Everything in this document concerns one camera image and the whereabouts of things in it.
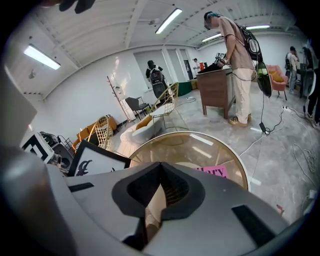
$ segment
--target gray floor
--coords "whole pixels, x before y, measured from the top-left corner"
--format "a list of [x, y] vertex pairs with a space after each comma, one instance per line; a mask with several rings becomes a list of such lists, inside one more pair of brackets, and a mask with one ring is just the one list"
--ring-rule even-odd
[[[283, 92], [280, 93], [278, 98], [277, 96], [278, 92], [275, 91], [270, 98], [264, 98], [262, 121], [266, 127], [271, 129], [280, 121], [281, 106], [289, 106], [301, 113], [305, 103], [304, 99], [299, 99], [298, 96], [289, 94], [289, 92], [287, 92], [288, 101], [285, 100]], [[194, 97], [196, 101], [182, 104], [188, 101], [187, 97]], [[182, 105], [177, 109], [186, 121], [190, 131], [214, 136], [227, 143], [238, 155], [262, 136], [261, 132], [251, 129], [260, 129], [259, 123], [261, 122], [263, 106], [263, 94], [254, 82], [251, 86], [252, 121], [246, 128], [229, 125], [228, 121], [223, 118], [222, 109], [216, 107], [207, 107], [207, 116], [204, 116], [198, 90], [179, 97], [179, 104]], [[229, 116], [232, 117], [234, 114], [235, 106], [233, 105], [229, 111]], [[317, 158], [320, 149], [319, 132], [306, 120], [297, 117], [295, 114], [293, 117], [306, 128], [296, 122], [289, 112], [284, 112], [282, 114], [284, 123], [282, 122], [277, 126], [276, 130], [283, 128], [262, 138], [241, 156], [248, 175], [253, 178], [251, 180], [251, 192], [279, 212], [277, 205], [280, 206], [284, 210], [282, 216], [289, 223], [299, 218], [304, 198], [310, 189], [315, 189], [315, 186], [303, 174], [295, 159], [293, 144], [298, 144], [302, 149], [311, 149]], [[179, 122], [177, 116], [173, 116], [173, 118], [175, 123]], [[173, 130], [166, 130], [164, 133], [167, 132], [173, 132]], [[319, 179], [316, 174], [309, 171], [302, 152], [297, 147], [295, 147], [295, 151], [302, 168], [318, 186]]]

